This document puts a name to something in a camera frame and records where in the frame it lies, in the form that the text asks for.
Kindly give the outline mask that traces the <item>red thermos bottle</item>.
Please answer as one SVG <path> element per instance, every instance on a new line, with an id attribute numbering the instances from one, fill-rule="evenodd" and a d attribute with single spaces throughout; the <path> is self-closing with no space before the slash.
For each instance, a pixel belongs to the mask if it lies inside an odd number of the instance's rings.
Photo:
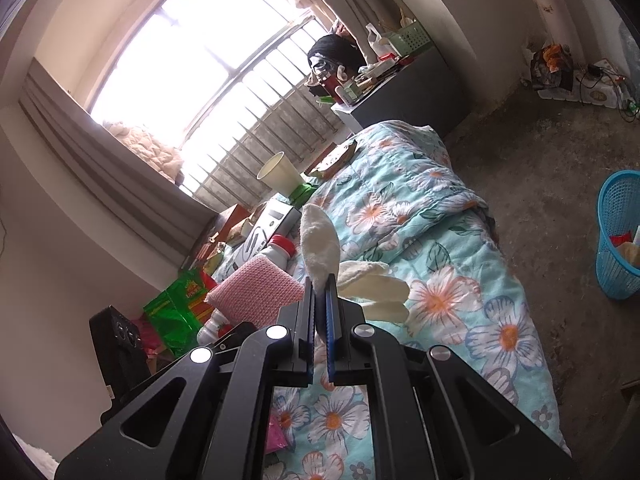
<path id="1" fill-rule="evenodd" d="M 341 103 L 340 96 L 336 93 L 335 88 L 340 84 L 334 73 L 324 72 L 319 76 L 320 84 L 328 92 L 329 96 L 332 96 L 335 102 Z"/>

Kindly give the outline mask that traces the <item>pink sponge cloth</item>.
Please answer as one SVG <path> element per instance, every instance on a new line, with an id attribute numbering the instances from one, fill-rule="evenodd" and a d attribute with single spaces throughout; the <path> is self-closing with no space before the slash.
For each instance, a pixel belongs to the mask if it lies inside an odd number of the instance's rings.
<path id="1" fill-rule="evenodd" d="M 280 309 L 303 298 L 305 287 L 266 257 L 254 257 L 206 296 L 232 325 L 257 328 L 277 322 Z"/>

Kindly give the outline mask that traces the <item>green plastic storage basket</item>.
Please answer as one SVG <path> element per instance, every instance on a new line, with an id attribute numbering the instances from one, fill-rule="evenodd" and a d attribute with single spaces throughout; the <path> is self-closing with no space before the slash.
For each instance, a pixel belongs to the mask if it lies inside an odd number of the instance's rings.
<path id="1" fill-rule="evenodd" d="M 386 32 L 385 37 L 401 58 L 416 55 L 432 45 L 431 37 L 417 21 L 401 27 L 397 32 Z"/>

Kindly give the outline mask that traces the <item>white power strip box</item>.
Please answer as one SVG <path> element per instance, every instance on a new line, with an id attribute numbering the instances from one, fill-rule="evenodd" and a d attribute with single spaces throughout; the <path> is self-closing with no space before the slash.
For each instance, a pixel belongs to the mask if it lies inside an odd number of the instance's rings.
<path id="1" fill-rule="evenodd" d="M 638 110 L 627 77 L 606 58 L 582 70 L 574 70 L 572 90 L 544 89 L 538 90 L 537 94 L 544 100 L 604 106 L 629 113 Z"/>

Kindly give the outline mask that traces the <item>dark grey cabinet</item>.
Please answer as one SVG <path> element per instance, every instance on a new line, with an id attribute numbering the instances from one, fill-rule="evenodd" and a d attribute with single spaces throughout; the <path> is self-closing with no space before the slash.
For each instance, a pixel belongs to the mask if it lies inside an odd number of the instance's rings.
<path id="1" fill-rule="evenodd" d="M 439 50 L 431 46 L 355 105 L 332 112 L 353 133 L 386 120 L 430 126 L 443 136 L 471 113 L 471 100 Z"/>

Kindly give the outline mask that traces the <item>white black electronics box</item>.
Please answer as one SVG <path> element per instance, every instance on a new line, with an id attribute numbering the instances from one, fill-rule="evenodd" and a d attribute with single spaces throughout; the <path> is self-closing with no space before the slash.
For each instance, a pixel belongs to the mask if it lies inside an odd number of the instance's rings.
<path id="1" fill-rule="evenodd" d="M 259 254 L 273 235 L 288 236 L 299 222 L 300 211 L 280 200 L 268 200 L 254 228 L 243 245 L 235 252 L 234 262 L 242 266 L 250 258 Z"/>

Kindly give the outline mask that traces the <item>black bag on cabinet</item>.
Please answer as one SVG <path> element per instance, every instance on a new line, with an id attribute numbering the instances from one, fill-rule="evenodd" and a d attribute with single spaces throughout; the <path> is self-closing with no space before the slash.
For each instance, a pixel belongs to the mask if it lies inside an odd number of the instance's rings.
<path id="1" fill-rule="evenodd" d="M 310 68 L 320 60 L 327 60 L 335 66 L 343 65 L 349 70 L 358 72 L 367 64 L 359 47 L 345 37 L 329 34 L 318 39 L 307 52 Z"/>

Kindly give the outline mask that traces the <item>green snack bag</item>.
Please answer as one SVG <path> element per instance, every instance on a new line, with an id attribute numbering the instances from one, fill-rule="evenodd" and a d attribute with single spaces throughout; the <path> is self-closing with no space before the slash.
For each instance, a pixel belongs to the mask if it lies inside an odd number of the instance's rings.
<path id="1" fill-rule="evenodd" d="M 175 358 L 196 346 L 196 335 L 213 312 L 205 299 L 216 286 L 202 270 L 186 270 L 143 308 L 160 340 Z"/>

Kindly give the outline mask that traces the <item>floral teal quilt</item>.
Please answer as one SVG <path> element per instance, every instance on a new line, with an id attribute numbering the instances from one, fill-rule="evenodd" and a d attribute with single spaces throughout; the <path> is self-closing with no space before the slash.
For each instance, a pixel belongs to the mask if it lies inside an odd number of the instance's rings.
<path id="1" fill-rule="evenodd" d="M 577 478 L 524 288 L 485 201 L 431 128 L 388 120 L 354 140 L 352 161 L 306 205 L 331 219 L 341 261 L 384 262 L 407 283 L 409 315 L 354 327 L 367 381 L 336 386 L 326 285 L 314 289 L 314 381 L 274 389 L 286 445 L 259 461 L 258 477 Z"/>

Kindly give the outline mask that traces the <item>white paper cup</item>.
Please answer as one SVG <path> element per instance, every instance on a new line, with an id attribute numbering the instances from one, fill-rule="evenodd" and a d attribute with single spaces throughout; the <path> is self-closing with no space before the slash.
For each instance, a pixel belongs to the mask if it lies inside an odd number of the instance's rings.
<path id="1" fill-rule="evenodd" d="M 305 184 L 305 180 L 285 155 L 285 152 L 271 156 L 260 168 L 256 178 L 274 192 L 285 197 L 291 196 L 296 188 Z"/>

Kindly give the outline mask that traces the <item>red snack bag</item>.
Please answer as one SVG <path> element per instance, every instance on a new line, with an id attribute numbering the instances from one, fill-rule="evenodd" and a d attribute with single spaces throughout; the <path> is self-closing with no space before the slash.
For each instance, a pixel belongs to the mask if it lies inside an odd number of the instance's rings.
<path id="1" fill-rule="evenodd" d="M 632 242 L 631 232 L 626 232 L 622 235 L 611 235 L 610 242 L 614 247 L 618 247 L 625 243 L 631 243 Z"/>

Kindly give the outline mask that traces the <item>white yogurt bottle red cap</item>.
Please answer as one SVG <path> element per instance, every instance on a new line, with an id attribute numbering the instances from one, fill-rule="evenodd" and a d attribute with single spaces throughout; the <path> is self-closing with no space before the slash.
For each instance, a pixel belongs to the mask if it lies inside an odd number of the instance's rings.
<path id="1" fill-rule="evenodd" d="M 243 322 L 269 326 L 282 307 L 301 300 L 304 286 L 286 273 L 295 254 L 292 240 L 273 235 L 258 255 L 212 289 L 205 302 L 213 312 L 196 335 L 198 345 L 213 344 Z"/>

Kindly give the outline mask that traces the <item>blue plastic basket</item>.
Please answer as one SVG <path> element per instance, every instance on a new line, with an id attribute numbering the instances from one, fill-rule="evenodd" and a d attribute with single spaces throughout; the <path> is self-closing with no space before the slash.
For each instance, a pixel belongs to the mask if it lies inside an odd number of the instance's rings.
<path id="1" fill-rule="evenodd" d="M 611 174 L 600 188 L 597 200 L 599 228 L 596 277 L 608 298 L 626 300 L 639 291 L 639 268 L 631 264 L 610 242 L 611 235 L 631 232 L 632 242 L 639 227 L 639 173 L 622 170 Z"/>

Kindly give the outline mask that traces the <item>beige curtain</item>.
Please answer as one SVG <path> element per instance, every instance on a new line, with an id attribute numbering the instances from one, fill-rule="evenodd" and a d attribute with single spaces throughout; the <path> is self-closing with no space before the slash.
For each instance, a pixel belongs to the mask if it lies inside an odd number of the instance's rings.
<path id="1" fill-rule="evenodd" d="M 187 196 L 114 138 L 33 60 L 18 104 L 74 178 L 174 266 L 190 266 L 218 214 Z"/>

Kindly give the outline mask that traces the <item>white work glove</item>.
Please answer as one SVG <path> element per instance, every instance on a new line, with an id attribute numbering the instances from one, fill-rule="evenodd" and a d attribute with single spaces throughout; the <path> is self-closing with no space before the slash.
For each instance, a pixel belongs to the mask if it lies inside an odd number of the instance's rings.
<path id="1" fill-rule="evenodd" d="M 407 321 L 407 283 L 391 276 L 390 266 L 384 262 L 341 261 L 341 246 L 336 229 L 319 206 L 303 206 L 300 250 L 307 275 L 317 292 L 333 274 L 341 297 L 364 301 L 362 307 L 367 320 L 397 324 Z"/>

